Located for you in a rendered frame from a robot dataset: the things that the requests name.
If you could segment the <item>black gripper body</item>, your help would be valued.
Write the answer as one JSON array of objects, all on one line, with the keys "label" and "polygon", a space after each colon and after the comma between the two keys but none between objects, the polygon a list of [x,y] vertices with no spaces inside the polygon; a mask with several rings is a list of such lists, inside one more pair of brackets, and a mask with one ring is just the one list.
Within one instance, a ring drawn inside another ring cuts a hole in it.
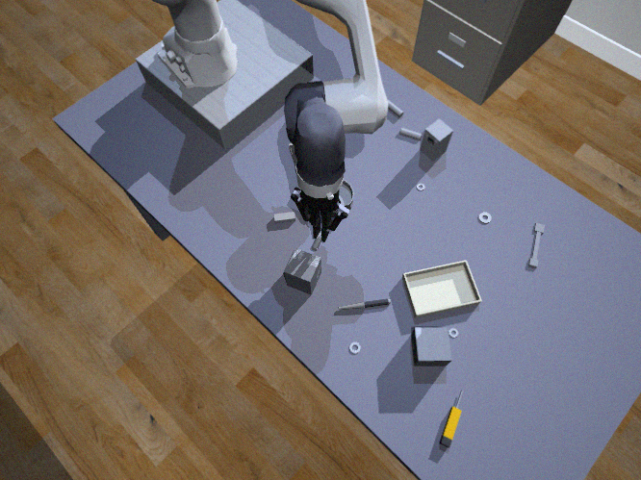
[{"label": "black gripper body", "polygon": [[339,190],[335,194],[333,194],[334,198],[331,200],[328,200],[327,197],[326,198],[311,197],[309,195],[306,195],[302,190],[301,190],[300,196],[303,198],[304,202],[308,206],[316,210],[327,209],[328,213],[339,209],[339,206],[337,204],[338,202],[341,204],[341,200],[339,199]]}]

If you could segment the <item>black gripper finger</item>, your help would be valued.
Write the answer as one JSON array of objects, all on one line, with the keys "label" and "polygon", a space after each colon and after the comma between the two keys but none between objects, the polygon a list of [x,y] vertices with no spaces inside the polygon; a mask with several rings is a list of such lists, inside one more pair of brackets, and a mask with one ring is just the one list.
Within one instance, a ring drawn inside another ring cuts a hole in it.
[{"label": "black gripper finger", "polygon": [[321,228],[321,241],[325,242],[327,239],[327,236],[331,231],[335,231],[342,219],[347,218],[349,211],[351,209],[350,206],[342,205],[339,202],[337,203],[339,206],[338,213],[335,216],[334,220],[331,220],[331,212],[327,212],[327,209],[320,209],[320,215],[321,215],[321,222],[322,222],[322,228]]},{"label": "black gripper finger", "polygon": [[303,220],[309,221],[309,224],[313,226],[313,237],[314,239],[316,239],[321,230],[320,210],[316,210],[308,206],[300,196],[300,193],[301,190],[299,188],[295,188],[291,195],[291,198],[296,203]]}]

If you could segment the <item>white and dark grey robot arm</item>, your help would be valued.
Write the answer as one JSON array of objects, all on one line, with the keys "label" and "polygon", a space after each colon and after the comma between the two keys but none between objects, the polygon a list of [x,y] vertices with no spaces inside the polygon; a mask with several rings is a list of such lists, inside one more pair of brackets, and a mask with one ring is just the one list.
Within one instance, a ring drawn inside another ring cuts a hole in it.
[{"label": "white and dark grey robot arm", "polygon": [[[168,7],[175,25],[164,35],[158,56],[185,88],[222,85],[236,73],[237,45],[224,28],[217,0],[152,1]],[[389,103],[366,0],[296,1],[347,26],[356,71],[351,79],[296,84],[285,97],[298,186],[306,195],[331,200],[346,171],[345,134],[374,133],[386,121]]]}]

